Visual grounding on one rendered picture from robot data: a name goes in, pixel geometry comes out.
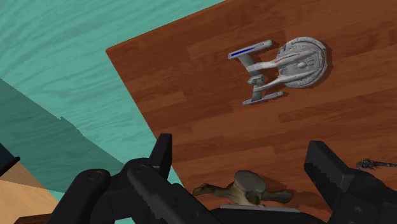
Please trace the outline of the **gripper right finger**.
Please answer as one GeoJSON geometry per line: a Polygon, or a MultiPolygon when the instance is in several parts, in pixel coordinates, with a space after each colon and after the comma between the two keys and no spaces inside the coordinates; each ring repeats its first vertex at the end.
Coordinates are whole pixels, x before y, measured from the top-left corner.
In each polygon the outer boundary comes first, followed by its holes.
{"type": "Polygon", "coordinates": [[[332,210],[327,224],[397,224],[397,191],[348,167],[324,142],[309,142],[304,170],[332,210]]]}

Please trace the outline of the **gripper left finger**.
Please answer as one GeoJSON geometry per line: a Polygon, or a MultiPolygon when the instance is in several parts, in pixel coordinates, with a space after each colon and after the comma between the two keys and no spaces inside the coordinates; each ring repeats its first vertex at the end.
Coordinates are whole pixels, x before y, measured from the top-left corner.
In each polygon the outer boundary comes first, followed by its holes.
{"type": "Polygon", "coordinates": [[[105,169],[80,172],[46,224],[221,224],[180,184],[167,178],[172,135],[160,134],[148,158],[128,161],[114,176],[105,169]]]}

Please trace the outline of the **dark grey spiky object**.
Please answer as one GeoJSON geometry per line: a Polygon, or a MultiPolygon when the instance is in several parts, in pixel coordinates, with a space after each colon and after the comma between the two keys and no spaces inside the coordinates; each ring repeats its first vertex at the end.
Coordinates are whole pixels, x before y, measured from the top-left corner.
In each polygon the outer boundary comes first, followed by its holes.
{"type": "Polygon", "coordinates": [[[364,159],[362,161],[357,162],[356,167],[360,170],[362,169],[374,170],[376,167],[397,167],[397,164],[364,159]]]}

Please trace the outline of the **brown wooden table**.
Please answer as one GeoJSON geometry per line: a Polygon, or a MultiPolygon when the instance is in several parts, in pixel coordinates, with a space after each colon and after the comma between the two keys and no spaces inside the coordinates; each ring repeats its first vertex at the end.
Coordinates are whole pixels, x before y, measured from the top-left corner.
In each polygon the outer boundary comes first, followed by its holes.
{"type": "Polygon", "coordinates": [[[154,135],[173,136],[172,165],[192,190],[236,171],[294,192],[291,207],[330,217],[303,169],[311,140],[347,165],[397,163],[397,0],[226,0],[107,49],[154,135]],[[249,74],[228,53],[260,41],[272,60],[287,41],[322,41],[328,69],[312,87],[244,105],[249,74]]]}

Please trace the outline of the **olive dinosaur figure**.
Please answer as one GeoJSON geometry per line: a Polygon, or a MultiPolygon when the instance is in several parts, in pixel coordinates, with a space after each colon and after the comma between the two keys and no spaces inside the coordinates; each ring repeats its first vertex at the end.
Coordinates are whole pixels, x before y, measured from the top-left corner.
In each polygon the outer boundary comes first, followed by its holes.
{"type": "Polygon", "coordinates": [[[265,180],[257,173],[249,170],[239,170],[234,180],[226,187],[204,183],[192,191],[192,195],[213,195],[228,198],[232,202],[243,206],[264,207],[261,201],[272,201],[286,204],[293,198],[288,190],[269,192],[265,180]]]}

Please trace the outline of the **light wooden furniture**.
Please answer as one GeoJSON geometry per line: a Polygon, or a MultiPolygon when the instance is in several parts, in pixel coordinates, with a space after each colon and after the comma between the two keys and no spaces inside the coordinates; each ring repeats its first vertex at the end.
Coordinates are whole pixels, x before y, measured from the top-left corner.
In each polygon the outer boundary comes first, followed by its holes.
{"type": "Polygon", "coordinates": [[[20,163],[0,177],[0,224],[51,213],[57,199],[20,163]]]}

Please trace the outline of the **grey spaceship model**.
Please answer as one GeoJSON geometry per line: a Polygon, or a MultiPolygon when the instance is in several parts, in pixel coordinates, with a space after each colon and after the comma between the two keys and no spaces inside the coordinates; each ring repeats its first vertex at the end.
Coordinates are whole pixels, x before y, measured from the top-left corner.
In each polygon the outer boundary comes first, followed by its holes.
{"type": "Polygon", "coordinates": [[[254,45],[230,52],[228,59],[238,59],[251,75],[247,83],[253,86],[252,97],[243,105],[275,99],[283,96],[283,92],[264,95],[263,91],[283,84],[289,88],[306,88],[317,82],[328,67],[326,47],[312,37],[298,37],[280,47],[274,60],[254,62],[251,54],[272,46],[272,40],[261,41],[254,45]],[[277,78],[265,82],[261,73],[263,69],[276,68],[277,78]]]}

